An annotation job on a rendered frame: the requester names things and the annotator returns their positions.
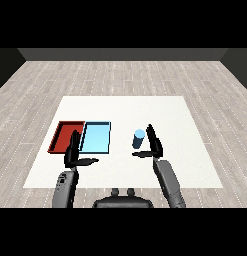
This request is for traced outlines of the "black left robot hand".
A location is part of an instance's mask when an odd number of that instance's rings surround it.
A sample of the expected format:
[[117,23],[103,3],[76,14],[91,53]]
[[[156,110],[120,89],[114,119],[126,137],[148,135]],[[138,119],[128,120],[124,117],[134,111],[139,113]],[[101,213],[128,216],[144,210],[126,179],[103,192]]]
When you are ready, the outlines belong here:
[[96,158],[79,158],[80,137],[81,135],[77,130],[72,132],[69,146],[67,147],[64,155],[64,165],[66,168],[89,166],[98,162],[98,159]]

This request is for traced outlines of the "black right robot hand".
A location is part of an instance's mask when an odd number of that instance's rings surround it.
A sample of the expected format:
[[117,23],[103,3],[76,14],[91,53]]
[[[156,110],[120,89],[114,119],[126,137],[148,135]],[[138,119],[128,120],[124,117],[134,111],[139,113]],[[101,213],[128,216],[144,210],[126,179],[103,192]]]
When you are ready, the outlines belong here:
[[155,157],[159,159],[160,157],[163,156],[163,147],[160,139],[156,136],[155,130],[151,124],[147,126],[146,133],[150,143],[150,150],[134,152],[133,156],[138,156],[140,158]]

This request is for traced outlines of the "small blue can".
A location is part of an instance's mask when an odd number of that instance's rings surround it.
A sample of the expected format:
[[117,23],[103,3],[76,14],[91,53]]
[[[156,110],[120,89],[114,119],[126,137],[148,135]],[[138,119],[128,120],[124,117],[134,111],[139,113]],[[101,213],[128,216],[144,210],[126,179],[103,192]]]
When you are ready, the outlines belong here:
[[142,129],[138,129],[134,133],[133,143],[132,146],[134,149],[139,149],[143,139],[145,137],[145,132]]

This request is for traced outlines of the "red shallow open box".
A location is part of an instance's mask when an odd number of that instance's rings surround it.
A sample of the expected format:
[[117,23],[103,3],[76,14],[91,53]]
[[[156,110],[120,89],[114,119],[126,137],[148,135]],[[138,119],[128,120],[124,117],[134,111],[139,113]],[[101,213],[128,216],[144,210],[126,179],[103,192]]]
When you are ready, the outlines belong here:
[[71,135],[74,130],[82,134],[84,121],[60,121],[57,125],[48,153],[64,154],[70,144]]

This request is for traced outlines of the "light blue shallow open box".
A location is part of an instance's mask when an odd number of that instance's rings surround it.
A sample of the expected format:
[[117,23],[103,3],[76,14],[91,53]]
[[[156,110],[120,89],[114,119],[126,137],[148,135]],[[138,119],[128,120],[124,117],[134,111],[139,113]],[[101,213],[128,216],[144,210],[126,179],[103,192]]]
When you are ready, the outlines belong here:
[[79,144],[80,154],[108,154],[111,123],[109,121],[88,121]]

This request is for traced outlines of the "dark grey robot body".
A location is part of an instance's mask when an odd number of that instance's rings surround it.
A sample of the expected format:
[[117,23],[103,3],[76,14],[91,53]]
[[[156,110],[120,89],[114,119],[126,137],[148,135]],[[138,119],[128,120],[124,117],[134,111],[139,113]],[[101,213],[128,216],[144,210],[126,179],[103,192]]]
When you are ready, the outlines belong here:
[[150,200],[137,197],[133,188],[127,189],[126,196],[119,195],[119,189],[113,188],[111,195],[93,204],[93,208],[153,208]]

